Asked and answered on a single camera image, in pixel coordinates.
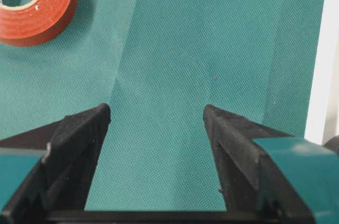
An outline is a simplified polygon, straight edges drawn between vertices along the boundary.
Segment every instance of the red tape roll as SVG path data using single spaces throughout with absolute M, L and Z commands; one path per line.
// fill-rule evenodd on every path
M 23 6 L 0 4 L 0 42 L 17 47 L 43 44 L 71 22 L 77 0 L 33 0 Z

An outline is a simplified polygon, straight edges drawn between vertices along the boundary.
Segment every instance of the teal cloth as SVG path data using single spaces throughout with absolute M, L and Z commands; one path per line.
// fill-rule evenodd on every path
M 317 224 L 339 223 L 339 156 L 303 138 L 254 140 L 311 210 Z
M 224 210 L 203 108 L 303 136 L 323 1 L 79 0 L 57 39 L 0 46 L 0 137 L 107 102 L 87 209 Z

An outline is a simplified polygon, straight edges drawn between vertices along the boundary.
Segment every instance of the green fabric surface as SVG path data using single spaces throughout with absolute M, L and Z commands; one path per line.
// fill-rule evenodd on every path
M 203 108 L 302 136 L 322 5 L 79 0 L 57 39 L 0 46 L 0 138 L 108 102 L 87 209 L 223 210 Z

